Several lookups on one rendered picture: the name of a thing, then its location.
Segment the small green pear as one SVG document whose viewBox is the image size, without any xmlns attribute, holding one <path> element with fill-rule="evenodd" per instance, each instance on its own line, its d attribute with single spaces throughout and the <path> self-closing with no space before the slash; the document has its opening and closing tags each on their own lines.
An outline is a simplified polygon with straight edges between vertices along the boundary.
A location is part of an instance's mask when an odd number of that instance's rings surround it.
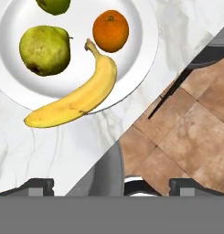
<svg viewBox="0 0 224 234">
<path fill-rule="evenodd" d="M 38 6 L 45 12 L 57 16 L 67 12 L 70 0 L 36 0 Z"/>
</svg>

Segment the yellow banana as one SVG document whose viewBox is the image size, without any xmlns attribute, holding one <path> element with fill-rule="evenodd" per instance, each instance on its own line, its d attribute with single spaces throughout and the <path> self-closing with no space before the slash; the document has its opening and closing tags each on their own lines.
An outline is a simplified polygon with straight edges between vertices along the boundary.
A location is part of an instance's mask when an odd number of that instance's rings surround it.
<svg viewBox="0 0 224 234">
<path fill-rule="evenodd" d="M 49 128 L 79 119 L 99 106 L 111 93 L 117 79 L 117 65 L 102 55 L 88 38 L 85 49 L 95 57 L 91 78 L 69 95 L 32 111 L 24 123 L 33 128 Z"/>
</svg>

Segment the orange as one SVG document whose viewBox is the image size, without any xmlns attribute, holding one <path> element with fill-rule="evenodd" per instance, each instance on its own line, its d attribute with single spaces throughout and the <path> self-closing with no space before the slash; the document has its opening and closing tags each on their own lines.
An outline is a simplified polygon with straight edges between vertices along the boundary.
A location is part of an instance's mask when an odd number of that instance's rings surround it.
<svg viewBox="0 0 224 234">
<path fill-rule="evenodd" d="M 92 35 L 100 49 L 114 53 L 127 42 L 129 24 L 119 11 L 107 10 L 95 19 Z"/>
</svg>

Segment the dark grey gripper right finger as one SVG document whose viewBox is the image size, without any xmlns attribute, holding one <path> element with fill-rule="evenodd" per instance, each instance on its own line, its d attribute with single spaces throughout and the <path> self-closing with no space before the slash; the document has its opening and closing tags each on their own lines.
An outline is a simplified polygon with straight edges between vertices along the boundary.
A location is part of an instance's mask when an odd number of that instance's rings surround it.
<svg viewBox="0 0 224 234">
<path fill-rule="evenodd" d="M 224 197 L 224 193 L 205 188 L 192 178 L 171 178 L 169 180 L 169 186 L 169 196 L 171 197 Z"/>
</svg>

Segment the white round plate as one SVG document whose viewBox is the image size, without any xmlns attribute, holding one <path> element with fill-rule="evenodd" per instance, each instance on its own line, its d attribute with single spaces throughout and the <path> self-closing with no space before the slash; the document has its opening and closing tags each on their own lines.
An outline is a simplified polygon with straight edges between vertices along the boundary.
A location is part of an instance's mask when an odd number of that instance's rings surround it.
<svg viewBox="0 0 224 234">
<path fill-rule="evenodd" d="M 59 16 L 43 11 L 36 0 L 0 0 L 0 90 L 30 110 L 76 90 L 95 69 L 94 56 L 84 45 L 92 38 L 95 19 L 107 10 L 116 10 L 126 18 L 129 37 L 122 49 L 109 55 L 117 65 L 117 81 L 96 110 L 122 101 L 143 82 L 155 60 L 159 36 L 150 0 L 71 0 L 68 11 Z M 55 76 L 31 72 L 19 55 L 20 38 L 29 28 L 41 25 L 64 28 L 72 37 L 70 63 Z"/>
</svg>

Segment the large green pear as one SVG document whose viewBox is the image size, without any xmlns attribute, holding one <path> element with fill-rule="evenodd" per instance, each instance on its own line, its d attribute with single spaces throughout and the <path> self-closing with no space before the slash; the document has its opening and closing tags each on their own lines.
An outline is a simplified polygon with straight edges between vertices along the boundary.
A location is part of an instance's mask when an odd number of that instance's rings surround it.
<svg viewBox="0 0 224 234">
<path fill-rule="evenodd" d="M 38 76 L 57 75 L 69 65 L 69 40 L 64 28 L 31 27 L 20 39 L 19 54 L 26 67 Z"/>
</svg>

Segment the grey bar stool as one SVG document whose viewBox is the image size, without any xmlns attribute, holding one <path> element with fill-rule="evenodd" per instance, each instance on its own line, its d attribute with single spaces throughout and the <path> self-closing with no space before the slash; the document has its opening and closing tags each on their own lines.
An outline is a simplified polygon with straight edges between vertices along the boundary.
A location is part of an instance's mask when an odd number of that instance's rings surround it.
<svg viewBox="0 0 224 234">
<path fill-rule="evenodd" d="M 203 50 L 187 65 L 180 76 L 170 86 L 162 100 L 156 105 L 154 110 L 148 116 L 151 119 L 165 101 L 172 96 L 179 86 L 187 79 L 194 69 L 202 69 L 213 65 L 224 59 L 224 27 L 217 35 L 203 48 Z"/>
<path fill-rule="evenodd" d="M 68 192 L 67 197 L 160 197 L 137 175 L 124 175 L 123 153 L 116 142 L 89 172 Z"/>
</svg>

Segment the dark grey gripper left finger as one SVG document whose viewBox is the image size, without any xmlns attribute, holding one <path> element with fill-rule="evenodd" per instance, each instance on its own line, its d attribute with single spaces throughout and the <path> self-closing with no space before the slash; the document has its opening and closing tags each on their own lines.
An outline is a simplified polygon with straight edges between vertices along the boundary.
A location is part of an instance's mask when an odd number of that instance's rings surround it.
<svg viewBox="0 0 224 234">
<path fill-rule="evenodd" d="M 20 187 L 1 192 L 0 197 L 53 197 L 53 187 L 53 178 L 31 178 Z"/>
</svg>

